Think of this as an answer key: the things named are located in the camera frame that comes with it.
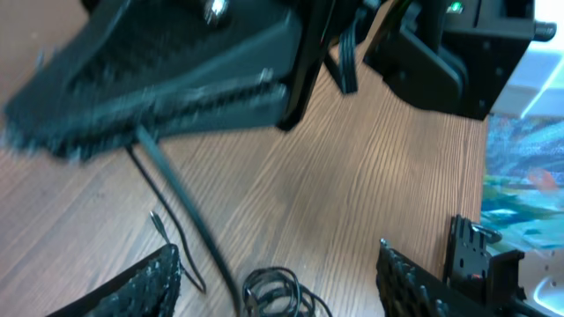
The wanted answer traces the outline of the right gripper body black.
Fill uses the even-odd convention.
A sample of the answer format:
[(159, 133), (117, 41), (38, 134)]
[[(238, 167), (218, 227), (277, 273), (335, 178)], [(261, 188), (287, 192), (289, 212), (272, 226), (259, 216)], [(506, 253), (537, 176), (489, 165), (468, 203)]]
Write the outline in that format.
[[(381, 7), (379, 1), (296, 1), (297, 22), (277, 40), (277, 57), (289, 67), (282, 81), (289, 97), (277, 127), (289, 131), (305, 114), (315, 81), (326, 68), (343, 94), (355, 93), (358, 82), (355, 49), (363, 42)], [(364, 62), (379, 72), (390, 89), (414, 107), (441, 108), (434, 92), (437, 80), (417, 79), (409, 63), (424, 70), (436, 62), (441, 43), (441, 3), (397, 1), (386, 14)], [(400, 74), (406, 71), (406, 77)]]

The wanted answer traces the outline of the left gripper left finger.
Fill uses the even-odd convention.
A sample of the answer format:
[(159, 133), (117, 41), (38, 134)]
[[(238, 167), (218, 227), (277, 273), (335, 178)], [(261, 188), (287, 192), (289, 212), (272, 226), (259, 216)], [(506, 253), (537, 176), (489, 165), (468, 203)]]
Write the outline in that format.
[(181, 279), (178, 247), (167, 244), (48, 317), (171, 317)]

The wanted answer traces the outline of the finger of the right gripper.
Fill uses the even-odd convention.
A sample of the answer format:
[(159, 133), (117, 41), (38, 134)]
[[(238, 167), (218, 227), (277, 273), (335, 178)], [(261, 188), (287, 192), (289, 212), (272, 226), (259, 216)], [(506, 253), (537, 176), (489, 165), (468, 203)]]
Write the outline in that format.
[(42, 149), (60, 159), (91, 159), (103, 152), (135, 144), (139, 127), (159, 139), (190, 133), (274, 126), (286, 110), (289, 93), (282, 84), (263, 83), (224, 92), (209, 100), (188, 100), (183, 106), (184, 100), (184, 96), (176, 96), (161, 106), (160, 113), (154, 107), (126, 119), (112, 116), (90, 128), (82, 124), (60, 136), (27, 135), (10, 122), (5, 135), (8, 144), (18, 150)]
[(103, 1), (80, 33), (7, 103), (23, 132), (112, 129), (173, 100), (210, 100), (287, 75), (299, 16), (278, 1), (236, 1), (207, 25), (183, 1)]

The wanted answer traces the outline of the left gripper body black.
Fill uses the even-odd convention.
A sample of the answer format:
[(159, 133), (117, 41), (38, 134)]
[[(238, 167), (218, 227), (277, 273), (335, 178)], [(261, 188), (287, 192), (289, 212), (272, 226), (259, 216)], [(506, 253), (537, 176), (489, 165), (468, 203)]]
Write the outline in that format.
[(497, 316), (555, 315), (555, 252), (497, 252), (499, 232), (450, 220), (442, 281)]

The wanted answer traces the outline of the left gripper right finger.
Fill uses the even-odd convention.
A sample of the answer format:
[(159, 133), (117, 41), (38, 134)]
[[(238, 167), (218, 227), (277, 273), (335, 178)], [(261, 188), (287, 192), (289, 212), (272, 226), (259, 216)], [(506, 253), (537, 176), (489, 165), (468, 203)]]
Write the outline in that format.
[(376, 286), (386, 317), (463, 317), (460, 296), (418, 264), (380, 240)]

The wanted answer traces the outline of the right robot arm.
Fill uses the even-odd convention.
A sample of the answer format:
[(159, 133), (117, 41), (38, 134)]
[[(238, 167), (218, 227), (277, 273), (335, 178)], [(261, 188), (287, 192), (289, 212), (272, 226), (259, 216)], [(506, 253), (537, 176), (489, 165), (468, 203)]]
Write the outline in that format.
[(321, 70), (358, 89), (356, 49), (402, 101), (483, 120), (555, 23), (532, 1), (87, 1), (89, 19), (4, 107), (5, 144), (87, 161), (151, 137), (303, 118)]

